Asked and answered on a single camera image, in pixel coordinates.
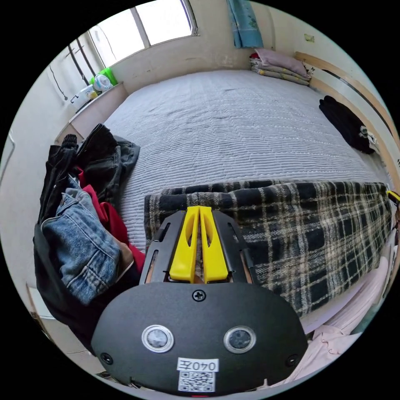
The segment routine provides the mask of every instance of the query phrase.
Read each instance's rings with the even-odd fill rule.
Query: black and white plaid blanket
[[[146,196],[147,244],[167,216],[194,205],[236,220],[260,284],[285,298],[299,317],[379,265],[392,221],[382,183],[265,180],[198,185]]]

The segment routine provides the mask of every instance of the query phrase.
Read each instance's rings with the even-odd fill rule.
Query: white label
[[[219,359],[199,360],[197,358],[178,358],[176,369],[183,372],[218,372]]]
[[[180,392],[215,392],[215,372],[179,371],[178,390]]]

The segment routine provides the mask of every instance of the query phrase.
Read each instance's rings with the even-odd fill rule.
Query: window
[[[139,50],[197,33],[188,0],[155,0],[122,11],[89,30],[109,67]]]

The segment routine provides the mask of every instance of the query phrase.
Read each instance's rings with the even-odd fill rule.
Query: windowsill
[[[195,38],[195,37],[197,37],[197,36],[201,36],[201,35],[199,35],[198,33],[196,33],[196,34],[194,34],[194,35],[182,36],[182,37],[178,37],[178,38],[176,37],[175,39],[166,40],[165,42],[161,42],[161,43],[157,43],[157,44],[155,44],[155,45],[151,45],[151,46],[148,47],[148,48],[139,50],[139,51],[137,51],[137,52],[135,52],[135,53],[132,53],[131,55],[129,55],[129,56],[123,58],[122,60],[117,61],[116,63],[110,65],[109,68],[111,68],[111,70],[112,70],[113,67],[116,66],[116,65],[118,65],[119,63],[122,63],[123,61],[127,60],[128,58],[131,58],[132,56],[137,55],[137,54],[140,54],[140,53],[142,53],[143,51],[149,50],[149,49],[151,49],[151,48],[153,48],[153,47],[157,47],[157,46],[160,46],[160,45],[164,45],[165,43],[169,43],[169,42],[174,42],[174,41],[176,41],[176,40],[183,40],[183,39],[188,39],[188,38],[192,38],[192,37]]]
[[[115,88],[117,88],[118,86],[123,85],[123,82],[119,82],[117,83],[115,86],[110,87],[107,91],[101,93],[100,95],[98,95],[97,97],[95,97],[92,101],[89,101],[88,103],[86,103],[79,111],[77,111],[74,116],[68,121],[67,126],[74,121],[74,119],[81,114],[82,112],[84,112],[89,106],[91,106],[93,103],[95,103],[97,100],[99,100],[101,97],[103,97],[104,95],[106,95],[107,93],[109,93],[110,91],[113,91]]]

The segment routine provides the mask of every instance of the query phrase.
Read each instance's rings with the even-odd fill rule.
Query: screw
[[[294,367],[297,364],[298,355],[293,354],[286,360],[287,367]]]
[[[205,299],[205,292],[203,290],[195,290],[192,297],[194,301],[203,301]]]
[[[100,358],[108,365],[111,365],[114,362],[111,356],[107,353],[101,353]]]

